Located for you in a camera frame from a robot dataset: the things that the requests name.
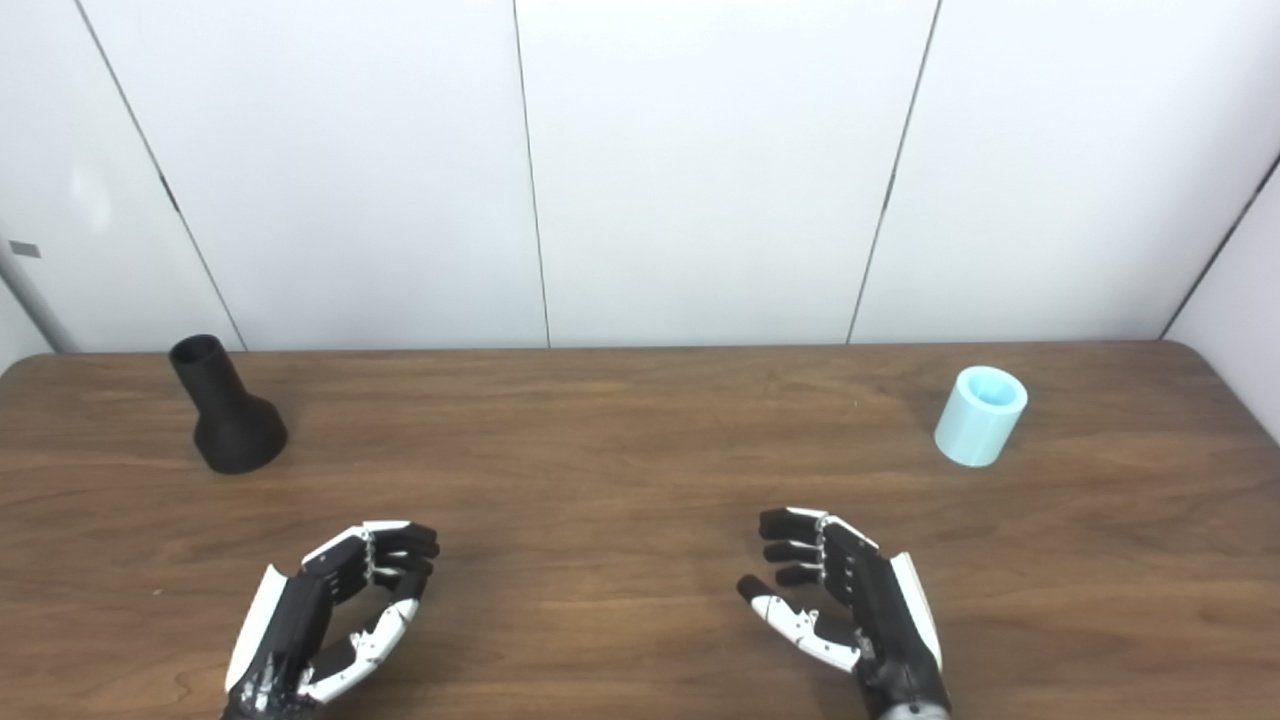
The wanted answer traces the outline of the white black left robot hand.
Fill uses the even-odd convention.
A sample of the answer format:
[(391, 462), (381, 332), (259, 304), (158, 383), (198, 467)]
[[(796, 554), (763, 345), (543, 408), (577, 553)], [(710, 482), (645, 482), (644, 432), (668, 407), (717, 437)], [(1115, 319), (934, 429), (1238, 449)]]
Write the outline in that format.
[[(315, 719), (389, 657), (404, 637), (440, 546), (408, 520), (355, 524), (307, 553), (294, 575), (265, 569), (230, 653), (224, 719)], [(330, 644), (333, 614), (367, 588), (385, 606)]]

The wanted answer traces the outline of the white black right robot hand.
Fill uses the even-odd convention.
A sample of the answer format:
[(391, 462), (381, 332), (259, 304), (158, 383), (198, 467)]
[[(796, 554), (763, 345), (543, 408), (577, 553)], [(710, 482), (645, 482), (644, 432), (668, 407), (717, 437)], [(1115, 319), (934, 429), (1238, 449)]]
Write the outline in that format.
[[(886, 556), (842, 518), (818, 509), (778, 507), (759, 515), (776, 585), (754, 575), (737, 592), (773, 632), (805, 655), (846, 673), (870, 719), (950, 719), (943, 656), (914, 561)], [(806, 609), (780, 587), (819, 585), (840, 612)]]

